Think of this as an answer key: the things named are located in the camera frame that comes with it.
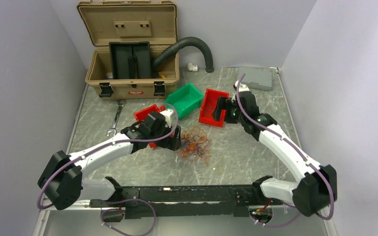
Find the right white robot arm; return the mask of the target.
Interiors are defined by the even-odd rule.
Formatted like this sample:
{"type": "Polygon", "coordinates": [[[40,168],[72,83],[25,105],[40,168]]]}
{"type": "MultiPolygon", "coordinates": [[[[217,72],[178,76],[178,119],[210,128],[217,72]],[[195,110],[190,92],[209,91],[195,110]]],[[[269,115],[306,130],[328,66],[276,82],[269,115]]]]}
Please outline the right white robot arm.
{"type": "Polygon", "coordinates": [[[252,199],[257,204],[277,199],[296,207],[304,216],[319,215],[329,207],[328,220],[337,200],[337,172],[331,165],[322,166],[299,148],[269,114],[260,113],[250,91],[234,97],[220,96],[212,113],[215,121],[240,123],[244,131],[265,145],[292,173],[295,181],[262,177],[253,183],[252,199]]]}

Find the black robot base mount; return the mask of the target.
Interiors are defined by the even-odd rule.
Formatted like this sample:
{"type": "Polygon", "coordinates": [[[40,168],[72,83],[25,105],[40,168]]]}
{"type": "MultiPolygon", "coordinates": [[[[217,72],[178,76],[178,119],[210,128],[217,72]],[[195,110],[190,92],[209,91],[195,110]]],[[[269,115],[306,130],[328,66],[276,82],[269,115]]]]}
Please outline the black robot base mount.
{"type": "Polygon", "coordinates": [[[92,208],[115,208],[125,212],[126,219],[152,216],[232,215],[247,217],[256,210],[276,203],[249,185],[195,186],[121,186],[112,197],[90,200],[92,208]]]}

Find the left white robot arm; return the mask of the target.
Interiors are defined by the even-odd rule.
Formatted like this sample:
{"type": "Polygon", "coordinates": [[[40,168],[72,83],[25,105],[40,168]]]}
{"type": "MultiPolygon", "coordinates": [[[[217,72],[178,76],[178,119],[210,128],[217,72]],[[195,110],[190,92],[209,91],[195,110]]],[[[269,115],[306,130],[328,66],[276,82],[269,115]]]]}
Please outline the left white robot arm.
{"type": "Polygon", "coordinates": [[[40,188],[37,207],[63,210],[76,201],[93,199],[102,200],[111,207],[118,205],[122,193],[113,178],[90,179],[88,176],[120,157],[146,148],[149,143],[169,150],[180,147],[176,111],[152,112],[143,121],[123,128],[112,138],[88,149],[70,154],[62,150],[54,153],[37,183],[40,188]]]}

